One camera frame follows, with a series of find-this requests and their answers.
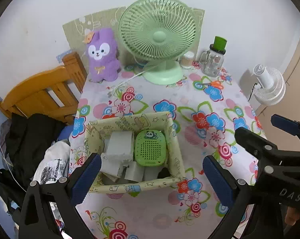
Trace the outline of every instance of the blue cloth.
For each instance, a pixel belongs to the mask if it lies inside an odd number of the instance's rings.
[[[61,141],[63,139],[69,139],[70,134],[73,132],[74,125],[66,126],[61,131],[61,133],[58,136],[58,141]]]

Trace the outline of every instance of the white wall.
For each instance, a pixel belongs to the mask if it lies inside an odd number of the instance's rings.
[[[0,18],[0,96],[57,65],[56,56],[69,49],[64,23],[134,1],[14,0]],[[216,35],[228,40],[224,66],[237,82],[258,63],[286,69],[300,37],[300,13],[290,0],[182,1],[205,9],[200,49]]]

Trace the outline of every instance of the white box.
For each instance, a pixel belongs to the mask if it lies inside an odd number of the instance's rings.
[[[137,162],[130,162],[126,169],[125,179],[129,181],[141,182],[144,170],[144,166],[141,166]]]
[[[111,161],[123,164],[133,161],[134,134],[132,131],[114,131],[111,133],[106,156]]]
[[[101,172],[120,178],[123,170],[121,162],[111,161],[104,153],[101,154]]]

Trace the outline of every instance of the yellow bow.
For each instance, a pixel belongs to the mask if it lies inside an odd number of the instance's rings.
[[[105,66],[101,66],[101,67],[95,67],[95,70],[97,71],[98,70],[98,73],[99,74],[101,72],[101,70],[104,70],[105,69]]]

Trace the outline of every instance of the white air circulator fan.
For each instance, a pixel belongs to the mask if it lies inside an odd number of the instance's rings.
[[[267,106],[280,102],[286,91],[283,75],[277,69],[263,65],[255,66],[254,74],[262,86],[254,94],[256,100]]]

